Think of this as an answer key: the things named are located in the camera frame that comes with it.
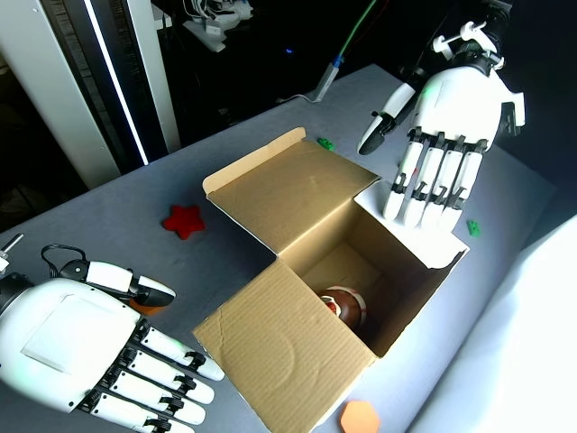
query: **cardboard flap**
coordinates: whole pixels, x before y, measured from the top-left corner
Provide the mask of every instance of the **cardboard flap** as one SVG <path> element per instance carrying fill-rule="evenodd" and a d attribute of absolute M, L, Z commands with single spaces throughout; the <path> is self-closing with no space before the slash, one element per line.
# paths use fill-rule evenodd
<path fill-rule="evenodd" d="M 210 201 L 277 254 L 378 178 L 304 133 L 282 135 L 203 184 Z"/>
<path fill-rule="evenodd" d="M 275 433 L 312 429 L 375 360 L 281 260 L 194 335 Z"/>
<path fill-rule="evenodd" d="M 407 229 L 397 222 L 386 220 L 382 215 L 387 197 L 385 185 L 382 181 L 375 182 L 354 201 L 385 226 L 427 268 L 443 269 L 453 263 L 457 255 L 469 250 L 452 233 Z"/>

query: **small green block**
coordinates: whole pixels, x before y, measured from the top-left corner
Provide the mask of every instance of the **small green block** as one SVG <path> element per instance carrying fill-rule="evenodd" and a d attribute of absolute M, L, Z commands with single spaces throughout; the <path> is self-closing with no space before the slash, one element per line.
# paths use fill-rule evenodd
<path fill-rule="evenodd" d="M 471 237 L 481 236 L 481 228 L 479 227 L 479 223 L 477 221 L 473 221 L 472 219 L 468 220 L 467 228 L 469 229 L 469 235 L 471 235 Z"/>
<path fill-rule="evenodd" d="M 329 142 L 327 139 L 321 137 L 317 139 L 316 142 L 319 143 L 321 146 L 323 146 L 325 149 L 329 151 L 334 151 L 334 144 Z"/>

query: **object inside box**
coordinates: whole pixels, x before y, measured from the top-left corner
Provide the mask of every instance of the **object inside box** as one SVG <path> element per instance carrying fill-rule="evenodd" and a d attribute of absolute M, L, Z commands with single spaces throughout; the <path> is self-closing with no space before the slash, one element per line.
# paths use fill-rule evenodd
<path fill-rule="evenodd" d="M 367 320 L 357 335 L 377 356 L 384 356 L 402 332 L 399 316 L 408 317 L 400 322 L 407 324 L 448 273 L 427 269 L 352 200 L 279 256 L 316 293 L 334 285 L 361 293 Z"/>

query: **cardboard box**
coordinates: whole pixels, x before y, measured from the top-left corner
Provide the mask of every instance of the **cardboard box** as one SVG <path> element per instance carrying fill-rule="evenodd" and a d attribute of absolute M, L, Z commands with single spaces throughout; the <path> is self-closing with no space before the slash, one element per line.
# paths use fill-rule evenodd
<path fill-rule="evenodd" d="M 274 433 L 330 414 L 467 250 L 384 221 L 378 176 L 305 136 L 290 131 L 203 183 L 278 256 L 194 330 Z M 335 284 L 367 303 L 358 336 L 316 295 Z"/>

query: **white light strip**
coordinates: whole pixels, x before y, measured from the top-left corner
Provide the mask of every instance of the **white light strip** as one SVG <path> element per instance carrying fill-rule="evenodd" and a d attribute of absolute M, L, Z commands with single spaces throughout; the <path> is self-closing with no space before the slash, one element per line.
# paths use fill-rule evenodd
<path fill-rule="evenodd" d="M 128 125 L 130 126 L 130 130 L 133 133 L 134 140 L 136 141 L 136 146 L 138 147 L 138 152 L 141 154 L 142 162 L 144 165 L 148 165 L 148 158 L 146 157 L 146 153 L 144 153 L 144 149 L 142 148 L 141 139 L 136 132 L 136 126 L 134 126 L 133 117 L 130 114 L 128 109 L 128 105 L 126 104 L 126 99 L 124 99 L 123 90 L 120 88 L 120 83 L 118 82 L 118 77 L 116 76 L 116 71 L 114 70 L 114 66 L 112 64 L 112 60 L 110 59 L 110 54 L 108 54 L 108 49 L 105 44 L 105 38 L 100 31 L 100 25 L 98 24 L 98 20 L 96 19 L 96 14 L 94 13 L 94 8 L 92 7 L 92 3 L 90 0 L 84 0 L 84 5 L 87 7 L 88 16 L 90 17 L 90 22 L 92 23 L 92 27 L 94 28 L 94 33 L 96 35 L 96 39 L 98 40 L 98 45 L 100 45 L 100 50 L 105 57 L 106 67 L 108 68 L 108 73 L 110 73 L 110 78 L 114 84 L 114 88 L 116 89 L 116 94 L 118 95 L 118 99 L 120 100 L 120 105 L 123 107 L 124 115 L 126 116 L 126 120 L 128 121 Z"/>

